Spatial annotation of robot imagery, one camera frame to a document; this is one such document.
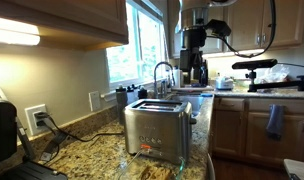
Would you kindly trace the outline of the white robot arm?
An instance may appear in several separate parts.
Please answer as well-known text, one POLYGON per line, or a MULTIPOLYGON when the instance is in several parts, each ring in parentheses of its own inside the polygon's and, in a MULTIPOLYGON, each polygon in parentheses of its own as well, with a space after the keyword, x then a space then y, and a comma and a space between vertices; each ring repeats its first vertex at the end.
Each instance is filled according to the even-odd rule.
POLYGON ((231 29, 223 20, 209 19, 209 10, 214 7, 224 7, 237 0, 180 0, 180 68, 188 73, 188 82, 198 81, 197 85, 208 85, 207 63, 202 58, 202 47, 205 46, 207 30, 215 38, 225 39, 231 34, 231 29))

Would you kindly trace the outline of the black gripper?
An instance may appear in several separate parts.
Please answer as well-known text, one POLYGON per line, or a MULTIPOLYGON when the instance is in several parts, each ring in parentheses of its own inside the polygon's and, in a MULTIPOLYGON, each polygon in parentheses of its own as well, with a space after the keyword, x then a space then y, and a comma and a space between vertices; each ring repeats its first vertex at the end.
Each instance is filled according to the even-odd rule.
POLYGON ((182 31, 182 49, 180 50, 180 69, 188 73, 187 82, 192 79, 202 82, 202 51, 205 45, 206 32, 201 26, 195 26, 182 31))

